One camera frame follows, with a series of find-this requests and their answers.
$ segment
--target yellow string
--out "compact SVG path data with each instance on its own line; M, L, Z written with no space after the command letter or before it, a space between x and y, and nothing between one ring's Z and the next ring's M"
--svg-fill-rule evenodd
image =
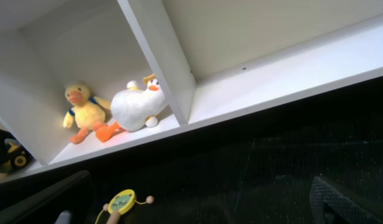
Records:
M102 215L103 212L104 212L104 209L102 211L100 211L100 213L97 216L96 222L94 224L98 223L98 219L100 218L100 215Z
M139 205L144 205L144 204L147 203L147 202L138 202L138 201L136 201L136 200L135 200L135 202L136 202L137 204L139 204Z

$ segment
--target white plush body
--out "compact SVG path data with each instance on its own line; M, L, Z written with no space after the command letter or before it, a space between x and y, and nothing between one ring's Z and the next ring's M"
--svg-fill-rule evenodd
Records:
M123 90L114 96L111 112L121 128L137 131L150 116L156 116L166 106L162 90Z

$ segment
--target white duck plush toy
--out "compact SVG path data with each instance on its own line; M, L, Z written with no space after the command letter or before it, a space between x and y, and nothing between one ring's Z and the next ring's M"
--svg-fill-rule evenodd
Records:
M115 123L102 127L96 132L96 137L105 142L117 129L137 131L144 125L149 128L158 125L158 115L167 105L164 93L155 75L143 78L147 85L145 91L140 90L136 81L127 84L127 90L117 93L111 102L111 112Z

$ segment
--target yellow hat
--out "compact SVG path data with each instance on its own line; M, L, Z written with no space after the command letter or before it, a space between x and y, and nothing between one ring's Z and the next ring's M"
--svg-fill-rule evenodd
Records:
M155 74L152 74L150 76L147 76L146 78L143 78L143 83L147 85L148 81L155 79Z

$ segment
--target black floor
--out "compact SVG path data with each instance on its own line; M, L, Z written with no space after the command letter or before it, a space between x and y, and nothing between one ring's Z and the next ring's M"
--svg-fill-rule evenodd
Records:
M124 189L156 201L135 205L122 223L313 223L316 175L383 208L383 77L53 170L41 181L83 169L96 188L89 223Z

